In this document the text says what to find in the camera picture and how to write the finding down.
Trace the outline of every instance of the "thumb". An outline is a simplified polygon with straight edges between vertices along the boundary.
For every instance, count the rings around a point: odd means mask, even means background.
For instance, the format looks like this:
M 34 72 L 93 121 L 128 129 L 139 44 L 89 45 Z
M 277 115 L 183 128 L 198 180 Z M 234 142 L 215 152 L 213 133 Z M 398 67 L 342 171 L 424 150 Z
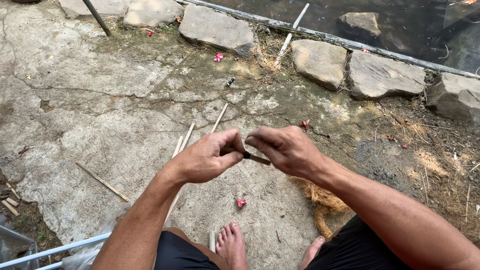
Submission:
M 278 157 L 279 152 L 271 144 L 257 138 L 250 136 L 245 140 L 245 143 L 257 148 L 260 152 L 264 153 L 270 160 L 275 160 Z
M 223 170 L 226 170 L 233 165 L 239 163 L 240 161 L 242 161 L 242 159 L 243 154 L 237 151 L 218 157 L 218 160 L 220 161 L 220 166 Z

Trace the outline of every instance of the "black shorts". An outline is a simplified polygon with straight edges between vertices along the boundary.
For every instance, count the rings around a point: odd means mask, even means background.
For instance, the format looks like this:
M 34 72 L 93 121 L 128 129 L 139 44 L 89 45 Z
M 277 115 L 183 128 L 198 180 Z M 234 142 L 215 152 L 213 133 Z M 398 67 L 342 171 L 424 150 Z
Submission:
M 180 236 L 163 231 L 158 241 L 154 270 L 220 270 L 198 248 Z
M 357 215 L 337 236 L 322 245 L 305 270 L 323 269 L 411 269 L 382 242 Z

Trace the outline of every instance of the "left hand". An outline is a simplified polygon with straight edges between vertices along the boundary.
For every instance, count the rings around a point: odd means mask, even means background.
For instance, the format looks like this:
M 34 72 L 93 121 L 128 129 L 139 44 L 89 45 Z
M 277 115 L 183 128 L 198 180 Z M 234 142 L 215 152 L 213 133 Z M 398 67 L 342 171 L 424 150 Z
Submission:
M 223 147 L 232 147 L 238 152 L 220 156 Z M 240 129 L 229 128 L 201 137 L 168 162 L 160 172 L 172 174 L 179 184 L 205 183 L 239 163 L 243 159 L 243 152 L 245 148 Z

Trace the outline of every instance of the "cracked concrete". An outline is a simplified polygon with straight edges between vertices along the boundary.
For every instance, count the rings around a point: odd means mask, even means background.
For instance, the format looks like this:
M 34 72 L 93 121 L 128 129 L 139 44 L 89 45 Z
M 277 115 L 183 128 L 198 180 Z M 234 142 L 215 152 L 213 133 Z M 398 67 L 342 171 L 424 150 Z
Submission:
M 92 236 L 123 203 L 75 161 L 135 200 L 190 124 L 196 128 L 189 144 L 211 130 L 229 102 L 218 130 L 239 127 L 245 138 L 260 125 L 310 119 L 316 146 L 355 170 L 353 158 L 322 138 L 355 145 L 381 116 L 371 104 L 362 107 L 304 79 L 264 84 L 265 71 L 256 64 L 233 57 L 213 62 L 210 52 L 178 36 L 119 30 L 103 37 L 93 20 L 66 19 L 53 0 L 0 0 L 0 19 L 0 167 L 18 183 L 22 199 L 38 202 L 63 244 Z M 25 145 L 31 149 L 20 157 Z M 234 196 L 248 205 L 238 211 Z M 293 269 L 319 235 L 312 212 L 283 173 L 244 160 L 211 182 L 191 185 L 171 217 L 202 244 L 210 230 L 235 219 L 251 269 Z

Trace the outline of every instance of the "forearm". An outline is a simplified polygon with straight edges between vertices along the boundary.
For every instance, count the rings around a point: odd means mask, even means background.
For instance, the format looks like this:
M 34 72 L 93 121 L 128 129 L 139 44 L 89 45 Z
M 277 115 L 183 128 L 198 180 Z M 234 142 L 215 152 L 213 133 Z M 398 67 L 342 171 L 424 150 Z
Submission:
M 151 269 L 168 209 L 180 187 L 160 171 L 114 229 L 92 269 Z
M 342 199 L 409 266 L 421 269 L 478 266 L 480 251 L 467 238 L 403 193 L 353 173 L 329 158 L 322 161 L 311 181 Z

